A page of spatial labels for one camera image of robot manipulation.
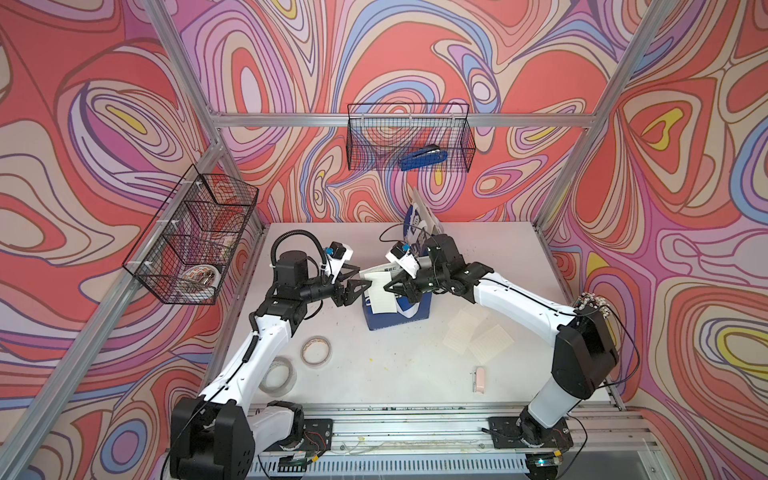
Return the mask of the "blue white bag with handles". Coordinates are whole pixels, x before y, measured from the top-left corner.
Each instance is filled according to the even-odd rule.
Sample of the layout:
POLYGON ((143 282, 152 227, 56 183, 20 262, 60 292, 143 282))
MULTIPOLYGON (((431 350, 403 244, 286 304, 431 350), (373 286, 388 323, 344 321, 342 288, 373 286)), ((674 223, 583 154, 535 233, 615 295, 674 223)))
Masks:
MULTIPOLYGON (((396 264, 385 264, 378 267, 369 268, 360 272, 360 278, 365 279, 364 275, 368 272, 389 271, 393 278, 398 273, 403 272, 396 264)), ((365 322, 369 331, 377 331, 385 328, 395 327, 415 321, 426 320, 430 316, 432 294, 425 293, 421 301, 412 303, 405 297, 396 296, 398 312, 390 314, 373 314, 367 298, 367 291, 363 298, 363 313, 365 322)))

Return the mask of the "pink white mini stapler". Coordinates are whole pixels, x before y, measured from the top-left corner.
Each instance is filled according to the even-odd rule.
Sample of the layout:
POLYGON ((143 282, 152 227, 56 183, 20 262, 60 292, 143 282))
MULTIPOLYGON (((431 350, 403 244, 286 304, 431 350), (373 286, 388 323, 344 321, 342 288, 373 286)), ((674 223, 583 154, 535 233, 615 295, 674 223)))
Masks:
POLYGON ((486 391, 486 371, 485 368, 477 367, 473 374, 473 391, 484 394, 486 391))

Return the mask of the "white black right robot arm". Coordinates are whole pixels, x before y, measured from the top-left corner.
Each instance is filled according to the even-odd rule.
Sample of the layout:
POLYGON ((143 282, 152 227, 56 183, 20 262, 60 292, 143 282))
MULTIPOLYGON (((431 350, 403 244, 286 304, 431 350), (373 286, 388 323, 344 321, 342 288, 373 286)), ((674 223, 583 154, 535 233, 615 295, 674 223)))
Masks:
POLYGON ((427 256, 397 241, 386 253, 396 266, 383 290, 417 303, 426 293, 443 292, 503 314, 553 348, 550 378, 516 421, 518 440, 540 447, 551 430, 601 387, 619 361, 607 301, 581 294, 566 306, 534 294, 480 262, 467 262, 454 239, 438 234, 425 242, 427 256))

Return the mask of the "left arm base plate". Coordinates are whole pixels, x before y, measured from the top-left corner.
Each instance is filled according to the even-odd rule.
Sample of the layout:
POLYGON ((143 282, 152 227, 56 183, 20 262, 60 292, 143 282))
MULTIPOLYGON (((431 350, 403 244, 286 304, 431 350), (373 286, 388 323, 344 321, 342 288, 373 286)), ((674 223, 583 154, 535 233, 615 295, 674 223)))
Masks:
POLYGON ((315 452, 332 448, 334 421, 330 418, 310 418, 304 421, 301 436, 296 440, 276 442, 266 452, 315 452))

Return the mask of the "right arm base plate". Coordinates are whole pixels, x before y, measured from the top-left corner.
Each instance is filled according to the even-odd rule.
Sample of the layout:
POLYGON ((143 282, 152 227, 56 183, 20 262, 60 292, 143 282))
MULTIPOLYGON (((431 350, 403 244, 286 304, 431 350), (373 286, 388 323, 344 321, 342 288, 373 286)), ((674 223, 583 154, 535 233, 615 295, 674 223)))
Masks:
POLYGON ((553 427, 545 428, 525 416, 496 416, 487 419, 480 429, 491 437, 495 449, 534 449, 568 451, 574 441, 566 419, 561 418, 553 427))

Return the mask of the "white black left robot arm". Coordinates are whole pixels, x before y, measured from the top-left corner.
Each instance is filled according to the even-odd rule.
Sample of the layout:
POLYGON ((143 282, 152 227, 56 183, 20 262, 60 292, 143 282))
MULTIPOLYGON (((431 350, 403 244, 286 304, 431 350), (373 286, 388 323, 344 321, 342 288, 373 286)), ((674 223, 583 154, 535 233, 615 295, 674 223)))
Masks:
POLYGON ((194 399, 182 399, 170 421, 170 448, 162 473, 170 479, 244 479, 262 452, 299 446, 304 438, 300 405, 272 401, 249 413, 253 397, 311 304, 350 306, 369 288, 350 264, 353 250, 333 241, 324 247, 305 229, 272 244, 272 281, 250 313, 251 332, 218 376, 194 399))

